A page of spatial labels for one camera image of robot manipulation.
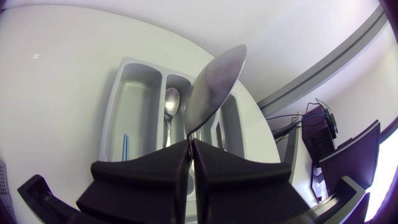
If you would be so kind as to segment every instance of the white wall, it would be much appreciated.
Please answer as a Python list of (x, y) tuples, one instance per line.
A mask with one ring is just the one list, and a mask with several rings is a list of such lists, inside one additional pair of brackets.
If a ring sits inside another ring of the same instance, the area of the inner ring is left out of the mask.
[(16, 190), (33, 175), (74, 207), (91, 184), (124, 57), (189, 75), (213, 58), (181, 36), (108, 12), (29, 6), (0, 14), (0, 159), (18, 223), (39, 222)]
[(398, 45), (390, 26), (377, 41), (384, 43), (384, 55), (375, 58), (372, 69), (328, 103), (338, 122), (336, 145), (359, 134), (376, 119), (383, 130), (398, 116)]
[(256, 101), (309, 69), (372, 14), (378, 0), (7, 0), (6, 9), (61, 4), (113, 12), (170, 30), (214, 56), (248, 46), (240, 81)]
[[(337, 75), (270, 117), (305, 112), (307, 103), (316, 103), (316, 97), (327, 103), (335, 115), (339, 129), (336, 146), (359, 134), (376, 119), (383, 130), (398, 115), (397, 62), (398, 45), (387, 23)], [(269, 121), (271, 129), (289, 123), (290, 118)]]

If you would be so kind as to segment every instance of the black cable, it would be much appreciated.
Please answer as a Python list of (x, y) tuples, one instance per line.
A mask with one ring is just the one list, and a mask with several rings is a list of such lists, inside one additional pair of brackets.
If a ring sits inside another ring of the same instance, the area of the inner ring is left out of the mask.
[(277, 142), (275, 142), (275, 144), (278, 144), (286, 135), (287, 134), (284, 134), (282, 137), (280, 137), (280, 139)]
[(321, 104), (320, 103), (308, 103), (307, 104), (307, 109), (305, 110), (305, 113), (308, 113), (308, 106), (310, 106), (310, 105), (321, 105)]
[(273, 118), (267, 118), (266, 120), (268, 121), (268, 120), (272, 120), (272, 119), (276, 119), (276, 118), (283, 118), (283, 117), (286, 117), (286, 116), (304, 116), (304, 117), (311, 117), (311, 116), (316, 115), (316, 114), (326, 114), (326, 113), (324, 113), (324, 112), (318, 112), (318, 113), (311, 114), (311, 115), (305, 115), (305, 114), (285, 114), (285, 115), (280, 115), (280, 116), (276, 116), (276, 117), (273, 117)]
[[(303, 119), (301, 119), (300, 121), (294, 121), (294, 122), (297, 122), (297, 124), (299, 124), (299, 123), (301, 123), (302, 121), (305, 121), (306, 119), (314, 118), (314, 117), (317, 117), (317, 116), (319, 116), (319, 117), (324, 117), (324, 118), (327, 118), (327, 117), (328, 117), (325, 113), (317, 113), (317, 114), (312, 114), (312, 115), (310, 115), (310, 116), (307, 116), (306, 118), (303, 118)], [(291, 125), (292, 125), (292, 123), (290, 123), (289, 125), (286, 125), (286, 126), (284, 126), (284, 127), (281, 127), (281, 128), (273, 129), (273, 130), (271, 130), (271, 132), (279, 131), (279, 130), (284, 129), (284, 128), (286, 128), (286, 127), (288, 127), (288, 126), (291, 126)]]
[[(292, 128), (292, 130), (297, 129), (297, 128), (301, 128), (301, 126), (296, 126), (296, 127)], [(278, 144), (278, 142), (280, 142), (280, 141), (283, 140), (283, 139), (289, 138), (288, 136), (285, 137), (287, 134), (285, 134), (284, 136), (280, 137), (280, 139), (279, 139), (277, 142), (275, 142), (275, 144)]]
[(330, 107), (326, 104), (326, 103), (324, 103), (322, 100), (318, 100), (318, 99), (315, 99), (319, 104), (320, 103), (323, 103), (328, 109), (329, 109), (329, 113), (331, 113), (331, 109), (330, 109)]

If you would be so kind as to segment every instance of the metal spoon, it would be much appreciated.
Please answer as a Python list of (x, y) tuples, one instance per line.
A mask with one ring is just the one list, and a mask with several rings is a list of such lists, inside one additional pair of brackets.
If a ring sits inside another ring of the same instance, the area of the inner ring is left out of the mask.
[(239, 78), (245, 59), (246, 46), (239, 45), (214, 58), (200, 72), (185, 105), (184, 125), (187, 137), (205, 124), (223, 105)]
[(166, 89), (166, 97), (164, 101), (164, 119), (167, 123), (167, 141), (166, 147), (171, 145), (171, 127), (172, 120), (175, 116), (178, 106), (180, 105), (180, 93), (175, 88)]

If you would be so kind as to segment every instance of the spoon bowl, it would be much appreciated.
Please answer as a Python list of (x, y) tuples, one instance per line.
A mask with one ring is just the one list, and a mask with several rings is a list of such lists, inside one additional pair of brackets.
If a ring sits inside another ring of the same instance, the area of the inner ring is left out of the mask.
[(166, 147), (171, 145), (171, 125), (175, 114), (180, 106), (180, 93), (175, 88), (166, 89), (164, 101), (164, 119), (167, 123), (167, 141)]

